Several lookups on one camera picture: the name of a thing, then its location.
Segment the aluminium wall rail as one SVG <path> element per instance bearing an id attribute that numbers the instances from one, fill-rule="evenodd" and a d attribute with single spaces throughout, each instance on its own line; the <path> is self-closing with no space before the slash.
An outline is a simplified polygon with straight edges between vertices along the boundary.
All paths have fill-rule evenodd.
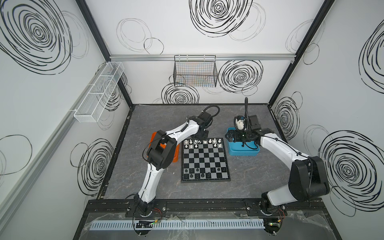
<path id="1" fill-rule="evenodd" d="M 161 54 L 161 55 L 111 55 L 112 61 L 149 62 L 149 61 L 294 61 L 295 54 Z"/>

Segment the white mesh shelf basket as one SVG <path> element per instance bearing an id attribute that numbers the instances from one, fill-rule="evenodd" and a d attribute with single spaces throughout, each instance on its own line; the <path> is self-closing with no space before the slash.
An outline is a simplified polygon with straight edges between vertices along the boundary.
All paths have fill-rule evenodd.
<path id="1" fill-rule="evenodd" d="M 121 62 L 107 62 L 101 65 L 91 83 L 91 88 L 74 113 L 78 122 L 96 123 L 99 121 L 124 69 Z"/>

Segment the blue plastic tray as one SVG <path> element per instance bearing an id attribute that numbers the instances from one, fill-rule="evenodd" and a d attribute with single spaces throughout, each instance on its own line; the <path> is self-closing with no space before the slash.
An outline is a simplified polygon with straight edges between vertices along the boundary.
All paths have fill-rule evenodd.
<path id="1" fill-rule="evenodd" d="M 236 128 L 228 128 L 225 134 L 231 156 L 256 156 L 260 147 L 255 142 L 244 142 L 246 135 Z"/>

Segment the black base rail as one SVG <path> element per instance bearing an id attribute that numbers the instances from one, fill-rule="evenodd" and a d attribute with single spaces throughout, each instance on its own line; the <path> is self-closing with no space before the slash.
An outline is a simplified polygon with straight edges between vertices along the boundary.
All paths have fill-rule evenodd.
<path id="1" fill-rule="evenodd" d="M 122 213 L 124 217 L 166 217 L 171 213 L 193 213 L 193 212 L 244 212 L 247 216 L 267 217 L 282 216 L 283 211 L 294 210 L 320 210 L 325 209 L 325 204 L 321 199 L 311 202 L 293 202 L 283 204 L 279 207 L 262 207 L 261 199 L 157 199 L 154 200 L 144 211 L 141 211 L 138 204 L 133 199 L 107 199 L 90 200 L 84 210 L 83 215 L 88 214 L 114 214 Z"/>

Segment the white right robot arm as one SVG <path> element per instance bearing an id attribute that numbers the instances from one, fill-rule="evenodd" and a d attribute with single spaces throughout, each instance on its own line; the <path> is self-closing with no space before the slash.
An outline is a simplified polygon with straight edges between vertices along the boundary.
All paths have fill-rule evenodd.
<path id="1" fill-rule="evenodd" d="M 270 216 L 277 208 L 293 202 L 310 202 L 330 193 L 324 161 L 318 156 L 309 156 L 284 142 L 269 128 L 262 128 L 256 115 L 234 117 L 234 129 L 228 130 L 225 137 L 230 143 L 254 142 L 279 160 L 290 170 L 288 183 L 275 190 L 262 194 L 259 208 Z"/>

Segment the black vertical frame post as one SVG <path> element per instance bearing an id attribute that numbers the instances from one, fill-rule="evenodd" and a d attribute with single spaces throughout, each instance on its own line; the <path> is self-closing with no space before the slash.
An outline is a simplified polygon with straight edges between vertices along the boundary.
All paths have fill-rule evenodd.
<path id="1" fill-rule="evenodd" d="M 103 58 L 105 59 L 106 62 L 110 62 L 111 61 L 111 54 L 108 50 L 108 47 L 99 31 L 99 28 L 92 16 L 92 13 L 86 3 L 85 0 L 76 0 L 76 3 L 88 25 L 88 28 L 90 29 L 97 45 L 98 45 L 98 48 L 100 50 L 100 52 L 102 53 L 103 55 Z M 134 110 L 135 106 L 134 104 L 132 103 L 132 100 L 127 92 L 127 89 L 125 87 L 125 85 L 123 84 L 122 81 L 118 81 L 118 86 L 119 86 L 119 89 L 121 91 L 121 93 L 123 94 L 123 97 L 126 101 L 126 103 L 128 104 L 128 107 L 131 109 L 131 110 Z"/>

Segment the black right frame post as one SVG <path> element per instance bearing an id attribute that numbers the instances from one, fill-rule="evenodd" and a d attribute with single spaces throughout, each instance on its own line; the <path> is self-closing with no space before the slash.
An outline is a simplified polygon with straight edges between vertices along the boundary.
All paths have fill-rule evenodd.
<path id="1" fill-rule="evenodd" d="M 287 70 L 285 71 L 282 79 L 280 80 L 277 88 L 275 89 L 275 92 L 273 93 L 272 97 L 270 98 L 268 105 L 271 107 L 277 100 L 278 96 L 284 89 L 286 83 L 288 82 L 289 78 L 291 77 L 293 71 L 299 64 L 299 61 L 301 57 L 304 55 L 307 47 L 310 45 L 312 39 L 314 38 L 315 34 L 317 33 L 318 29 L 320 28 L 321 24 L 323 23 L 324 19 L 326 18 L 328 12 L 330 11 L 331 7 L 335 3 L 335 0 L 325 0 L 318 11 L 316 17 L 313 20 L 313 23 L 309 27 L 309 30 L 307 31 L 304 39 L 302 40 L 297 52 L 295 60 L 288 66 Z"/>

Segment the black and white chessboard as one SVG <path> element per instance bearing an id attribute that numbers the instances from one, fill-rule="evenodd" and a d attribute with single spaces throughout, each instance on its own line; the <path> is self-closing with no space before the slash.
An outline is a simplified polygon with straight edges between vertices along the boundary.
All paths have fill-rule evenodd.
<path id="1" fill-rule="evenodd" d="M 224 140 L 187 139 L 182 142 L 181 181 L 226 182 L 231 180 Z"/>

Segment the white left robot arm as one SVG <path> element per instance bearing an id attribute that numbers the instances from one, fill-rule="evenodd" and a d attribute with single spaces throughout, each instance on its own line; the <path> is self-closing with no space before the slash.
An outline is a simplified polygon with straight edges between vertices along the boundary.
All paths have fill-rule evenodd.
<path id="1" fill-rule="evenodd" d="M 214 116 L 206 111 L 198 116 L 188 117 L 182 125 L 169 130 L 156 132 L 147 151 L 147 172 L 144 182 L 134 201 L 143 216 L 151 214 L 156 191 L 163 171 L 173 162 L 177 146 L 189 137 L 199 141 L 208 138 L 207 128 L 212 124 Z"/>

